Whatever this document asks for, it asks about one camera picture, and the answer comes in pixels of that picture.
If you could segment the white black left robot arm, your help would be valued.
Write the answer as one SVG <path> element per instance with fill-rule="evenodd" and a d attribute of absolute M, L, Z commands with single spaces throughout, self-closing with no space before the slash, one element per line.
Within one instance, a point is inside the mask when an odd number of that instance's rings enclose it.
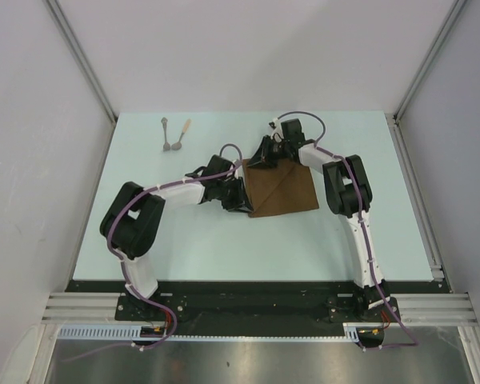
<path fill-rule="evenodd" d="M 161 309 L 158 289 L 147 254 L 153 246 L 166 211 L 219 201 L 228 212 L 254 211 L 247 196 L 242 162 L 214 155 L 206 166 L 164 185 L 144 188 L 135 182 L 123 184 L 100 227 L 109 252 L 121 266 L 126 290 L 135 297 L 133 310 L 141 318 L 155 318 Z"/>

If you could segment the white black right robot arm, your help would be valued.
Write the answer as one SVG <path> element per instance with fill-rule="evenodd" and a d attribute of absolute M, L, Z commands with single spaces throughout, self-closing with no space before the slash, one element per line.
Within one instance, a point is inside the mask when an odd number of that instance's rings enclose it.
<path fill-rule="evenodd" d="M 335 154 L 305 138 L 297 118 L 275 118 L 269 126 L 272 133 L 263 136 L 247 166 L 273 169 L 285 159 L 323 176 L 327 205 L 342 222 L 355 267 L 354 314 L 363 321 L 373 320 L 389 302 L 390 292 L 374 252 L 370 232 L 373 192 L 361 158 Z"/>

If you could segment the brown cloth napkin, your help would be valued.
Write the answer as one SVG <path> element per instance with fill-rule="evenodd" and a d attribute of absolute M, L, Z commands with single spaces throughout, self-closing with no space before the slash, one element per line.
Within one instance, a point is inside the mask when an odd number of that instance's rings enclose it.
<path fill-rule="evenodd" d="M 246 193 L 253 207 L 250 218 L 300 213 L 319 208 L 310 168 L 280 160 L 272 169 L 255 169 L 242 163 Z"/>

